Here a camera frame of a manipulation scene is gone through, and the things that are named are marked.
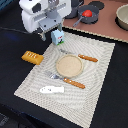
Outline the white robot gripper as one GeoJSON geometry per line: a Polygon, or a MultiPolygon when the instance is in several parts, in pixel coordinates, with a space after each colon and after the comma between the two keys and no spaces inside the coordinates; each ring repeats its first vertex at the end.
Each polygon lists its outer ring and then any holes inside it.
{"type": "Polygon", "coordinates": [[[46,41],[45,32],[58,26],[71,13],[71,0],[20,0],[19,5],[25,29],[32,33],[41,28],[43,41],[46,41]]]}

